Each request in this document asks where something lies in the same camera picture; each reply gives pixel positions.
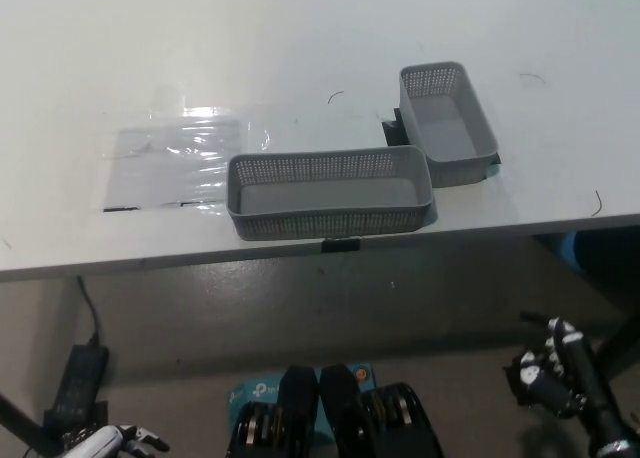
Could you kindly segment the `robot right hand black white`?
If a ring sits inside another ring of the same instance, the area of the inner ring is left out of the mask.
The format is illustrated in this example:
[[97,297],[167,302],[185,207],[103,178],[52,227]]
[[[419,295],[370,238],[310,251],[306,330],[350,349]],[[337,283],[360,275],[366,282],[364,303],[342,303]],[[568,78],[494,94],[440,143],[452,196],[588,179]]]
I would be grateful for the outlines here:
[[559,419],[577,418],[591,457],[637,457],[639,434],[623,419],[583,332],[560,316],[523,311],[520,319],[541,326],[548,336],[504,368],[517,403],[540,405]]

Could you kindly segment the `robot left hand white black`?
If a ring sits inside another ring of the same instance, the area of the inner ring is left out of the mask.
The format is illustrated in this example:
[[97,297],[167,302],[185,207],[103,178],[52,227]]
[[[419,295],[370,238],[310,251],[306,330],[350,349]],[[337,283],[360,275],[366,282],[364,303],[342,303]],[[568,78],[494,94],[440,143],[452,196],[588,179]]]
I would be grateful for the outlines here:
[[64,458],[155,457],[171,449],[155,433],[137,425],[107,425],[62,454]]

